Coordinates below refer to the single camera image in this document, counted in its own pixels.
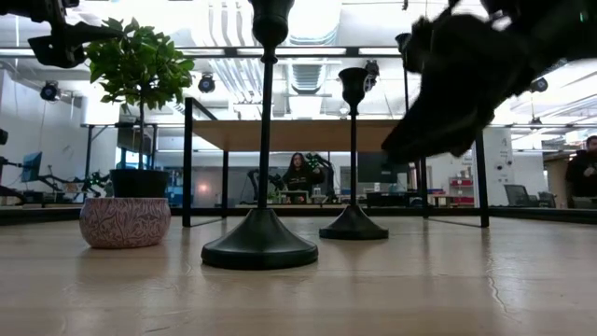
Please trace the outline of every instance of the plant stem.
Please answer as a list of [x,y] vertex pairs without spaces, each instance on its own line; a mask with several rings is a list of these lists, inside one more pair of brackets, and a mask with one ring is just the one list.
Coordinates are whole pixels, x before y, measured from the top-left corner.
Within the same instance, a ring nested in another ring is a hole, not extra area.
[[141,139],[139,140],[139,170],[143,170],[143,144],[145,142],[145,129],[146,129],[146,114],[144,110],[145,100],[143,94],[139,99],[139,128],[141,130]]

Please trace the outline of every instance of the wooden floor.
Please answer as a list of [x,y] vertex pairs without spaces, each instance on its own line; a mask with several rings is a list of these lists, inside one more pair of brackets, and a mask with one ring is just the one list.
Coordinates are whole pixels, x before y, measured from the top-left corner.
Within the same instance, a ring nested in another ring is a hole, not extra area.
[[597,226],[375,220],[389,240],[320,241],[330,218],[283,218],[320,259],[274,272],[201,265],[202,245],[237,218],[191,230],[175,219],[162,245],[132,250],[89,249],[76,222],[2,227],[1,334],[596,334]]

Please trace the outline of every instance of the woman with long hair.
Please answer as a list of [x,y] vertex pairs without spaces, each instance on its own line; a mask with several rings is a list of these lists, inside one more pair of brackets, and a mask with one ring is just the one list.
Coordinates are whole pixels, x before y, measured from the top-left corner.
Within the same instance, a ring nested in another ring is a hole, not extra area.
[[[326,177],[319,167],[312,169],[301,153],[294,153],[282,179],[288,190],[307,191],[311,196],[313,185],[324,182]],[[297,198],[288,198],[286,201],[288,203],[306,203],[307,200],[304,199],[304,196],[298,196]]]

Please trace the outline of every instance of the pink patterned pot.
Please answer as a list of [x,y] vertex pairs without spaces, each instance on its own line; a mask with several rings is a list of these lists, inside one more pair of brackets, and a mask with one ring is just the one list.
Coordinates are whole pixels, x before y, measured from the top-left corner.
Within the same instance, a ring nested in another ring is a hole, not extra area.
[[130,248],[159,244],[170,227],[167,199],[87,199],[79,227],[96,248]]

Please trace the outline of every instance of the green leaves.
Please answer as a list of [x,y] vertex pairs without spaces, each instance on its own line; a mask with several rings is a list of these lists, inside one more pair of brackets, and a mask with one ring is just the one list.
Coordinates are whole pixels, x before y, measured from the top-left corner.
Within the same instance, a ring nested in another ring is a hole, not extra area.
[[150,109],[173,100],[181,103],[183,89],[192,84],[190,71],[195,63],[185,59],[164,33],[155,33],[135,19],[124,27],[122,23],[104,21],[125,33],[121,39],[95,41],[86,47],[90,82],[99,80],[105,90],[102,102],[139,105],[143,101]]

